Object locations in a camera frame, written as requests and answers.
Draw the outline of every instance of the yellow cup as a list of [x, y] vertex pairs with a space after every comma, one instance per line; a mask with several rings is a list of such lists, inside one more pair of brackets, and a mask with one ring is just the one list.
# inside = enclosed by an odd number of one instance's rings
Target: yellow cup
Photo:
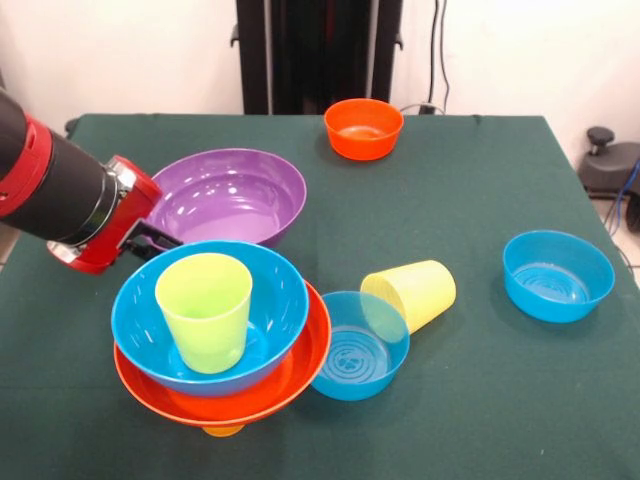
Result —
[[242, 357], [253, 281], [239, 260], [200, 253], [169, 266], [156, 283], [156, 301], [184, 363], [218, 373]]
[[390, 303], [400, 312], [410, 333], [447, 310], [456, 299], [451, 272], [435, 260], [371, 273], [362, 281], [360, 291]]

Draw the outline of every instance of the plastic bowl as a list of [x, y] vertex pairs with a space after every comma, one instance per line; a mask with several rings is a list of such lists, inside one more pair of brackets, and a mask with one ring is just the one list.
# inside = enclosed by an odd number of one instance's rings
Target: plastic bowl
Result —
[[175, 392], [144, 375], [114, 349], [118, 375], [144, 406], [170, 420], [228, 436], [248, 423], [284, 408], [311, 383], [322, 367], [331, 339], [329, 314], [320, 295], [307, 284], [309, 319], [284, 361], [264, 381], [221, 398], [197, 398]]
[[[245, 351], [224, 372], [202, 374], [183, 362], [160, 307], [155, 286], [173, 262], [197, 253], [224, 253], [244, 263], [253, 278]], [[184, 245], [143, 265], [121, 288], [111, 328], [122, 353], [144, 373], [173, 390], [196, 396], [230, 395], [265, 378], [282, 362], [307, 319], [304, 280], [284, 257], [265, 247], [211, 241]]]
[[329, 107], [324, 123], [336, 152], [350, 160], [370, 161], [393, 150], [404, 117], [386, 102], [353, 98]]
[[331, 347], [313, 388], [348, 401], [380, 393], [409, 353], [402, 316], [368, 293], [336, 292], [322, 298], [331, 317]]
[[273, 245], [302, 211], [302, 174], [273, 153], [228, 148], [197, 153], [158, 172], [164, 192], [147, 221], [182, 240]]
[[580, 320], [615, 283], [609, 259], [589, 242], [568, 233], [539, 230], [509, 241], [503, 253], [509, 298], [545, 322]]

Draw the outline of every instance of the orange bowl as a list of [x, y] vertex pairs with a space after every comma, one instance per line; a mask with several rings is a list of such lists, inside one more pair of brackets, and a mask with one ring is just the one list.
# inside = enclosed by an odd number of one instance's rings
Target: orange bowl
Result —
[[322, 297], [309, 283], [309, 317], [293, 348], [262, 382], [227, 397], [193, 397], [154, 382], [114, 344], [118, 375], [140, 403], [170, 420], [229, 436], [284, 408], [300, 395], [324, 364], [331, 342], [331, 321]]
[[377, 160], [396, 145], [404, 117], [386, 102], [352, 98], [333, 104], [324, 114], [331, 147], [350, 160]]

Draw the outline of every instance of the red plate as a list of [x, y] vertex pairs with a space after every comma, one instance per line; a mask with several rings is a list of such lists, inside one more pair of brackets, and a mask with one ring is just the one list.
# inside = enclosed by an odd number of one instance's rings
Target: red plate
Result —
[[309, 316], [295, 345], [282, 363], [262, 382], [228, 397], [193, 397], [174, 392], [147, 377], [118, 350], [118, 375], [140, 403], [170, 420], [228, 436], [284, 408], [320, 372], [331, 343], [331, 321], [322, 298], [307, 283]]

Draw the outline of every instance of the lime green cup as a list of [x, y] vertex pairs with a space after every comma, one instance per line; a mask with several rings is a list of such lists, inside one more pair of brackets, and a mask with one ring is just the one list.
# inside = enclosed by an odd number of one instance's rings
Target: lime green cup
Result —
[[247, 339], [251, 272], [219, 253], [185, 257], [156, 283], [156, 301], [189, 368], [218, 373], [242, 357]]

